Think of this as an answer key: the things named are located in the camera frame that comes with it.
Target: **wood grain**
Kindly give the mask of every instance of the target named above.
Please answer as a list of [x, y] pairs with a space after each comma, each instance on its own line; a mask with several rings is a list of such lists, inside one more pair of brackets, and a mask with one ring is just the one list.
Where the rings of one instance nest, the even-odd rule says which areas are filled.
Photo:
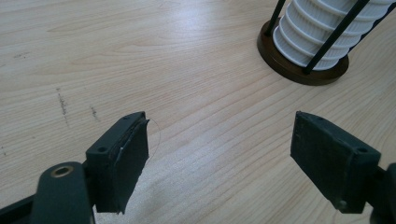
[[297, 110], [396, 161], [396, 14], [323, 87], [293, 83], [256, 39], [276, 1], [0, 3], [0, 206], [145, 110], [150, 159], [124, 216], [97, 223], [368, 223], [342, 215], [290, 158]]

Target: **screw hole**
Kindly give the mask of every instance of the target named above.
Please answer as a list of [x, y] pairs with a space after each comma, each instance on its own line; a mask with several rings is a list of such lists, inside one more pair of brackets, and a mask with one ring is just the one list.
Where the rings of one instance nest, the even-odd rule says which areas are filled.
[[107, 148], [106, 147], [99, 147], [98, 152], [106, 152]]
[[364, 152], [367, 152], [368, 150], [366, 148], [361, 147], [361, 148], [358, 148], [358, 151], [364, 153]]
[[72, 173], [74, 170], [73, 166], [61, 166], [53, 170], [50, 175], [55, 178], [59, 178]]

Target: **black rod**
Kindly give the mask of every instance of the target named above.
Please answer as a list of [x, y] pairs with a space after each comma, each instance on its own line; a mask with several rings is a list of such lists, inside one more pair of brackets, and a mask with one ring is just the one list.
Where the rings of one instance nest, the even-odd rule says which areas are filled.
[[338, 26], [335, 28], [335, 30], [332, 32], [332, 34], [329, 36], [329, 38], [326, 40], [326, 42], [320, 47], [318, 50], [317, 54], [312, 58], [311, 62], [303, 68], [303, 73], [309, 74], [311, 73], [312, 69], [318, 64], [321, 58], [323, 58], [323, 55], [326, 54], [326, 52], [329, 50], [329, 48], [332, 47], [334, 42], [340, 37], [340, 35], [345, 31], [345, 29], [348, 27], [350, 23], [355, 20], [355, 18], [358, 16], [358, 14], [361, 12], [361, 10], [367, 5], [367, 3], [370, 0], [359, 0], [352, 9], [349, 10], [349, 12], [346, 14], [346, 16], [343, 18], [343, 20], [338, 24]]
[[279, 17], [280, 10], [282, 10], [282, 7], [283, 7], [283, 5], [285, 5], [285, 2], [286, 2], [286, 0], [277, 1], [276, 8], [274, 10], [274, 14], [270, 20], [270, 24], [268, 25], [268, 28], [264, 33], [266, 36], [271, 36], [271, 33], [275, 26], [275, 22], [276, 22], [277, 18]]

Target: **scratch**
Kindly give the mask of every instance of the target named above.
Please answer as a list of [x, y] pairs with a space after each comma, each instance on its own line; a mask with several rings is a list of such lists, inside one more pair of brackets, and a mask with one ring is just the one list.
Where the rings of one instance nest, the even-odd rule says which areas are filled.
[[59, 103], [61, 104], [61, 109], [62, 109], [62, 114], [64, 115], [64, 120], [65, 120], [67, 126], [69, 126], [69, 122], [67, 121], [67, 117], [66, 117], [66, 114], [67, 114], [67, 110], [66, 110], [67, 102], [64, 99], [64, 97], [61, 95], [61, 88], [56, 88], [56, 91], [58, 92], [58, 99], [59, 99]]
[[90, 106], [91, 112], [92, 112], [92, 116], [96, 121], [100, 121], [98, 116], [96, 115], [96, 110], [93, 106]]

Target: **white ribbed object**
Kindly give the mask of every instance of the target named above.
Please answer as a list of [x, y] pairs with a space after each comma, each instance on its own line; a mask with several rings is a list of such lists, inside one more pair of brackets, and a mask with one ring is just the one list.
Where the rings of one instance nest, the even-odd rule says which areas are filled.
[[[305, 67], [357, 0], [292, 0], [274, 30], [274, 43], [283, 56]], [[314, 70], [334, 67], [383, 17], [396, 0], [371, 0], [335, 41]]]

